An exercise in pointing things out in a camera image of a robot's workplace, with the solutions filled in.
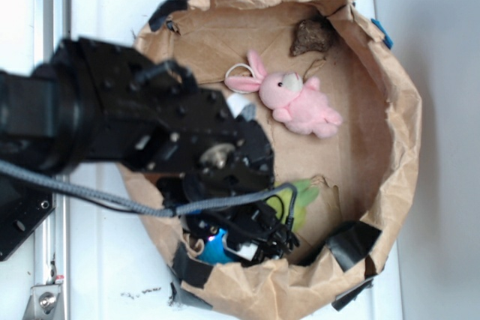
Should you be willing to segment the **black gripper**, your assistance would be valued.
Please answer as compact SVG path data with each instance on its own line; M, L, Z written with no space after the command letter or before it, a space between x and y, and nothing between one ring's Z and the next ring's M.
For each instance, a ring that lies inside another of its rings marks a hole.
M129 61L129 95L152 106L156 122L124 165L157 174L166 208L187 233L220 242L249 264L279 259L298 246L293 207L279 202L274 152L262 127L230 111L224 96L198 86L174 61Z

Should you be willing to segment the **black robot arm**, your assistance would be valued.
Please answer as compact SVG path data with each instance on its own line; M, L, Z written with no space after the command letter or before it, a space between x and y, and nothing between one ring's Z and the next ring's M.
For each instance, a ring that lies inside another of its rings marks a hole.
M157 174L165 205L65 183L81 163L119 163ZM198 238L224 232L244 263L279 259L299 245L294 207L281 215L274 152L261 126L234 115L176 61L135 49L63 40L28 76L1 74L1 259L53 211L57 194L127 214L184 217Z

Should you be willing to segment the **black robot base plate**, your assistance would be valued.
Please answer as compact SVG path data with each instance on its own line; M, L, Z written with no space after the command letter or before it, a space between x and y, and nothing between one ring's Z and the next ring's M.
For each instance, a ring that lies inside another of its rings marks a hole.
M1 176L1 261L7 261L55 209L53 194Z

